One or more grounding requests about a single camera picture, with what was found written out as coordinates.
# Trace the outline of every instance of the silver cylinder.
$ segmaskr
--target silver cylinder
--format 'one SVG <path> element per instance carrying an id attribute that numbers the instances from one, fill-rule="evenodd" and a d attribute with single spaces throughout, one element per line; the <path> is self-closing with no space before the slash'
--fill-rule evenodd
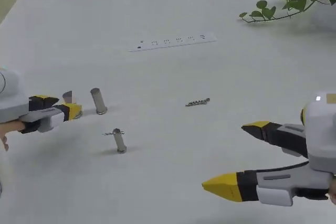
<path id="1" fill-rule="evenodd" d="M 91 95 L 96 106 L 96 113 L 98 115 L 104 115 L 107 112 L 107 107 L 104 104 L 103 97 L 101 96 L 100 89 L 91 89 Z"/>
<path id="2" fill-rule="evenodd" d="M 125 153 L 127 147 L 125 146 L 124 140 L 122 139 L 122 134 L 124 134 L 124 132 L 121 131 L 120 129 L 114 129 L 112 134 L 117 144 L 117 152 L 121 154 Z"/>

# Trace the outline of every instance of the white tabletop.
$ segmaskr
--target white tabletop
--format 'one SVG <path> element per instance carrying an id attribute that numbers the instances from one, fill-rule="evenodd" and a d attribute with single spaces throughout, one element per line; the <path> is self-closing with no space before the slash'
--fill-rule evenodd
<path id="1" fill-rule="evenodd" d="M 0 25 L 1 63 L 22 73 L 29 95 L 72 90 L 92 109 L 98 87 L 110 109 L 9 134 L 16 193 L 0 200 L 1 224 L 334 223 L 329 201 L 285 208 L 202 189 L 223 173 L 302 162 L 240 127 L 299 123 L 315 91 L 335 88 L 335 35 L 294 19 L 237 21 L 256 1 L 18 0 Z M 128 52 L 143 38 L 204 32 L 218 41 Z M 211 101 L 185 107 L 202 98 Z M 115 127 L 126 154 L 102 135 Z"/>

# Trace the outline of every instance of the plant stem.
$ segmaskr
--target plant stem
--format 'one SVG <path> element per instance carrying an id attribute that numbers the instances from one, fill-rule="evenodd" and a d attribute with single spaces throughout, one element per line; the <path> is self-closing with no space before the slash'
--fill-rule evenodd
<path id="1" fill-rule="evenodd" d="M 279 18 L 272 18 L 272 19 L 269 19 L 269 20 L 251 20 L 251 21 L 246 21 L 244 20 L 246 23 L 254 23 L 254 22 L 266 22 L 266 21 L 271 21 L 271 20 L 278 20 L 278 19 L 283 19 L 283 18 L 288 18 L 288 17 L 291 17 L 291 16 L 294 16 L 294 15 L 297 15 L 299 13 L 303 13 L 305 12 L 306 10 L 308 10 L 313 4 L 315 3 L 315 1 L 311 2 L 303 11 L 300 11 L 300 12 L 296 12 L 296 13 L 292 13 L 292 14 L 288 14 L 287 16 L 283 16 L 283 17 L 279 17 Z"/>

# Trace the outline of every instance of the human hand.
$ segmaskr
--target human hand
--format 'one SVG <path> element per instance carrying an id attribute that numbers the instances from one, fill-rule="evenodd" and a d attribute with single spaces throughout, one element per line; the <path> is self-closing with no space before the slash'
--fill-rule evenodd
<path id="1" fill-rule="evenodd" d="M 330 196 L 331 202 L 333 202 L 334 205 L 336 205 L 336 178 L 332 179 L 332 182 L 329 188 L 329 196 Z"/>
<path id="2" fill-rule="evenodd" d="M 11 122 L 0 124 L 0 139 L 2 143 L 4 144 L 6 151 L 9 149 L 9 146 L 7 144 L 6 134 L 11 131 L 21 131 L 24 129 L 25 129 L 25 125 L 20 121 L 11 121 Z"/>
<path id="3" fill-rule="evenodd" d="M 0 138 L 1 138 L 1 141 L 3 142 L 4 147 L 5 147 L 6 151 L 7 151 L 9 149 L 9 146 L 7 144 L 7 137 L 5 136 L 5 134 L 1 134 L 0 133 Z"/>

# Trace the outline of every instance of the power outlet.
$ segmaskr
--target power outlet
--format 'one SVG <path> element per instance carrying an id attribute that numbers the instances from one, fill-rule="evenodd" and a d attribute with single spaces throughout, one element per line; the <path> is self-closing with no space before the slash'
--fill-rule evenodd
<path id="1" fill-rule="evenodd" d="M 165 47 L 177 47 L 192 44 L 199 44 L 205 42 L 217 41 L 213 33 L 204 33 L 192 36 L 171 37 L 163 40 L 140 40 L 140 42 L 133 47 L 129 52 L 151 50 Z"/>

